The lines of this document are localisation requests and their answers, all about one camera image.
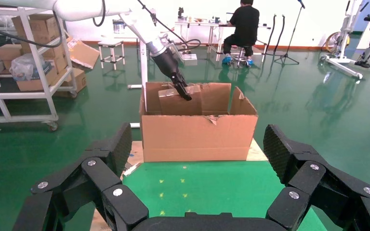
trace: tripod stand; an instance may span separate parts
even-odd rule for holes
[[[286,59],[290,59],[293,62],[295,62],[294,64],[287,64],[287,65],[298,65],[298,64],[300,64],[300,62],[298,62],[298,61],[289,57],[289,50],[290,50],[290,46],[291,46],[291,41],[293,41],[294,33],[296,32],[297,23],[299,22],[299,18],[300,18],[300,14],[301,14],[302,9],[303,9],[303,7],[300,8],[299,15],[297,16],[296,25],[294,26],[293,33],[291,34],[290,43],[289,43],[289,46],[287,48],[287,51],[284,55],[280,56],[280,58],[275,60],[275,63],[277,63],[277,64],[286,65]]]

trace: green floor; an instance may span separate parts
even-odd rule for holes
[[[317,66],[318,52],[292,52],[300,65],[222,69],[196,51],[197,66],[182,67],[188,82],[231,82],[242,89],[259,113],[255,139],[261,147],[267,124],[278,124],[290,138],[313,145],[333,166],[370,183],[370,73],[355,81],[330,67]],[[56,99],[59,130],[49,133],[39,123],[0,124],[0,230],[10,230],[28,189],[39,178],[73,162],[93,140],[110,136],[121,122],[138,122],[139,90],[127,84],[140,83],[136,49],[126,48],[126,65],[112,71],[99,63],[88,73],[87,88],[74,101]],[[331,72],[326,84],[323,79]],[[149,81],[166,78],[153,62]],[[17,113],[44,112],[44,102],[9,102]],[[139,131],[134,138],[140,139]],[[70,222],[70,230],[88,230],[93,209],[84,207]],[[336,230],[317,212],[328,230]]]

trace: table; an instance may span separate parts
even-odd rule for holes
[[[140,141],[132,143],[131,153],[130,164],[143,160]],[[150,217],[183,216],[190,211],[263,218],[284,186],[255,140],[247,160],[251,161],[143,163],[124,178],[124,184],[148,207]],[[299,229],[307,230],[326,231],[312,209]],[[97,210],[90,231],[110,231]]]
[[[194,21],[189,22],[189,21],[186,21],[186,20],[178,20],[177,22],[175,22],[175,25],[181,27],[180,36],[185,41],[189,40],[188,37],[189,37],[189,28],[190,28],[190,26],[208,26],[210,28],[210,30],[209,30],[209,38],[208,38],[208,44],[207,44],[207,47],[208,47],[207,52],[211,53],[211,50],[216,52],[216,61],[219,61],[219,58],[222,54],[223,32],[224,32],[224,28],[226,28],[226,26],[219,26],[220,25],[219,23],[194,22]],[[182,34],[183,26],[186,26],[186,35],[185,35],[185,37]],[[219,28],[218,48],[216,48],[215,44],[213,43],[213,30],[217,27]],[[269,27],[267,24],[261,24],[261,23],[259,23],[259,28],[265,28],[265,29],[268,29],[268,30],[271,29],[271,27]],[[266,43],[264,43],[260,40],[257,40],[257,41],[264,45],[264,51],[261,51],[261,50],[255,48],[255,47],[253,47],[253,55],[264,55],[267,51],[267,45],[268,44],[266,44]]]

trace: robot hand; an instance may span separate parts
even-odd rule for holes
[[[171,79],[179,95],[187,101],[191,100],[191,96],[185,89],[187,84],[178,69],[178,61],[174,58],[172,51],[167,48],[162,54],[152,58],[160,71]]]

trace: man in black shirt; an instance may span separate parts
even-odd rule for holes
[[[259,27],[260,13],[257,9],[253,8],[253,0],[240,0],[240,5],[232,18],[227,23],[227,26],[235,26],[235,33],[224,40],[224,54],[226,57],[223,63],[226,64],[232,61],[230,57],[230,49],[232,45],[248,46],[245,48],[245,56],[247,57],[248,64],[252,65],[251,55],[253,51],[251,47],[257,40],[257,28]]]

